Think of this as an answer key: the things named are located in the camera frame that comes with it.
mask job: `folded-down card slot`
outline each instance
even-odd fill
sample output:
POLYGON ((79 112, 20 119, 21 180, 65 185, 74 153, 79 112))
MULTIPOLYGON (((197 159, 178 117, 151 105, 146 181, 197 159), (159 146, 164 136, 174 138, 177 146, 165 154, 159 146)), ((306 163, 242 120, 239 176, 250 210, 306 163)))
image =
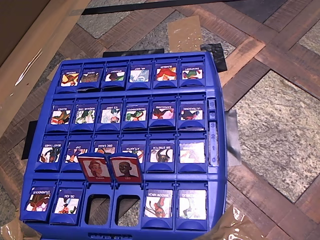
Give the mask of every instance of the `folded-down card slot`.
POLYGON ((55 91, 57 94, 77 92, 82 66, 82 64, 62 65, 60 79, 55 91))
POLYGON ((177 230, 208 230, 208 183, 180 182, 176 190, 177 230))
POLYGON ((174 183, 147 182, 143 200, 143 229, 173 229, 174 183))
POLYGON ((46 132, 68 132, 73 116, 74 100, 59 100, 52 103, 46 132))
POLYGON ((21 201, 25 206, 20 211, 20 220, 47 222, 55 198, 55 189, 55 181, 34 181, 30 192, 22 196, 21 201))
POLYGON ((34 165, 36 172, 59 171, 64 158, 66 136, 45 136, 34 165))
POLYGON ((98 99, 77 100, 72 118, 71 131, 93 131, 98 108, 98 99))

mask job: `wood plank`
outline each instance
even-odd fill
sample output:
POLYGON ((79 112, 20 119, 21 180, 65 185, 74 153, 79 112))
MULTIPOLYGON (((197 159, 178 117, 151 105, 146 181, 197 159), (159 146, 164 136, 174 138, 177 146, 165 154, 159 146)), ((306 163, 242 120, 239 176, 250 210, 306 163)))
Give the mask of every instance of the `wood plank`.
POLYGON ((320 1, 313 0, 271 41, 282 51, 288 51, 320 19, 320 1))
POLYGON ((320 224, 320 176, 308 187, 295 205, 309 218, 320 224))
POLYGON ((201 26, 235 47, 240 46, 249 37, 243 31, 198 5, 177 6, 175 9, 187 17, 199 16, 201 26))
POLYGON ((254 58, 223 86, 224 109, 229 111, 270 68, 254 58))
POLYGON ((280 32, 312 0, 288 0, 275 11, 263 24, 280 32))
POLYGON ((90 58, 101 58, 106 48, 78 24, 74 25, 68 38, 90 58))
POLYGON ((227 201, 237 209, 241 210, 264 234, 268 233, 276 226, 276 224, 256 207, 246 196, 244 196, 230 182, 227 185, 227 201))
POLYGON ((319 75, 297 64, 282 51, 267 46, 255 56, 255 59, 320 100, 319 75))
POLYGON ((249 37, 237 47, 226 59, 228 71, 220 72, 220 82, 223 87, 232 79, 257 53, 265 47, 265 44, 249 37))
POLYGON ((201 6, 206 11, 214 14, 223 21, 226 21, 227 23, 265 44, 270 42, 277 34, 277 32, 272 28, 263 25, 262 23, 243 14, 224 2, 206 3, 201 4, 201 6))
POLYGON ((118 33, 117 41, 112 44, 107 51, 128 51, 136 43, 138 43, 144 36, 150 33, 156 26, 158 26, 163 20, 165 20, 170 14, 174 12, 174 9, 171 7, 151 9, 151 11, 143 13, 138 13, 138 15, 143 14, 142 17, 137 17, 138 22, 135 25, 131 24, 131 28, 125 28, 126 34, 118 33))

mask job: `flipped-up character card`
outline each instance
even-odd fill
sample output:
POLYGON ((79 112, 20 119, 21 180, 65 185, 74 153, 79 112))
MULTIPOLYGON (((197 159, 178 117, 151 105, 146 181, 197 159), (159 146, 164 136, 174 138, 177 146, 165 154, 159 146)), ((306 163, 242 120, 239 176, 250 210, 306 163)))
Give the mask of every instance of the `flipped-up character card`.
POLYGON ((204 105, 202 103, 182 103, 181 104, 181 120, 203 120, 204 105))
POLYGON ((151 163, 172 163, 174 161, 173 143, 152 143, 150 145, 150 162, 151 163))
POLYGON ((53 187, 33 187, 25 210, 28 212, 45 212, 53 194, 53 187))
POLYGON ((114 177, 119 183, 142 183, 142 173, 138 158, 131 156, 111 156, 114 177))
POLYGON ((124 81, 126 76, 126 67, 108 67, 106 69, 105 82, 124 81))
POLYGON ((81 195, 81 190, 59 189, 58 201, 56 203, 54 213, 77 214, 81 195))
POLYGON ((119 124, 121 120, 121 103, 110 103, 101 105, 101 123, 119 124))
POLYGON ((72 105, 55 105, 51 116, 50 124, 67 125, 70 122, 72 105))
POLYGON ((188 79, 203 79, 204 78, 204 66, 183 66, 182 67, 182 80, 188 79))
POLYGON ((206 162, 205 140, 180 140, 180 163, 203 164, 206 162))
POLYGON ((145 121, 147 119, 147 108, 148 105, 146 104, 128 104, 125 110, 125 121, 145 121))
POLYGON ((75 124, 93 124, 96 117, 97 104, 79 104, 76 106, 75 124))
POLYGON ((171 218, 172 196, 172 190, 148 189, 144 206, 144 216, 149 218, 171 218))
POLYGON ((153 104, 152 119, 174 119, 175 103, 155 102, 153 104))
POLYGON ((152 65, 133 65, 130 71, 130 83, 149 82, 152 65))
POLYGON ((206 220, 206 190, 179 190, 179 217, 206 220))
POLYGON ((102 68, 84 69, 80 83, 95 83, 99 81, 102 74, 102 68))
POLYGON ((90 183, 110 183, 111 177, 106 158, 99 156, 79 156, 79 163, 85 178, 90 183))
POLYGON ((57 163, 60 159, 64 141, 44 141, 39 157, 40 163, 57 163))
POLYGON ((139 162, 142 164, 144 162, 145 148, 144 144, 122 144, 121 146, 123 153, 136 154, 138 156, 139 162))
POLYGON ((156 81, 174 81, 177 80, 177 64, 157 64, 156 81))
POLYGON ((79 83, 80 69, 63 70, 61 87, 75 87, 79 83))
POLYGON ((89 141, 71 141, 66 152, 65 163, 78 163, 78 156, 86 154, 90 149, 89 141))

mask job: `cartoon character portrait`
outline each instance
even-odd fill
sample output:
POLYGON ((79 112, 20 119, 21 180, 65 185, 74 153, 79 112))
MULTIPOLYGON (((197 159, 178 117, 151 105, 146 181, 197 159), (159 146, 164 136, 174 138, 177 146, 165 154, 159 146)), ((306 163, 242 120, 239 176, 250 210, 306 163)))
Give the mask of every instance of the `cartoon character portrait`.
POLYGON ((39 161, 41 163, 57 163, 61 153, 61 146, 43 147, 39 161))
POLYGON ((156 80, 157 81, 172 81, 177 80, 177 68, 158 68, 156 70, 156 80))

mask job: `floor tile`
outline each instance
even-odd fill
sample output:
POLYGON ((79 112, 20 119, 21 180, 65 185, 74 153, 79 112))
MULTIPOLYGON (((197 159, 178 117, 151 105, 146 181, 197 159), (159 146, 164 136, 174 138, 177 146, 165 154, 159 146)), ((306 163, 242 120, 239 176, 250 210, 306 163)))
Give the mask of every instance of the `floor tile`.
POLYGON ((298 42, 320 55, 320 20, 298 42))
MULTIPOLYGON (((141 41, 139 41, 130 50, 149 50, 149 49, 161 49, 164 48, 166 53, 169 52, 169 39, 168 39, 168 23, 186 18, 178 11, 173 12, 162 23, 160 23, 154 30, 146 35, 141 41)), ((223 47, 224 56, 227 57, 235 49, 234 46, 224 41, 214 33, 208 31, 204 27, 201 28, 203 42, 205 44, 221 43, 223 47)))
POLYGON ((320 101, 270 71, 234 109, 242 160, 297 201, 320 173, 320 101))

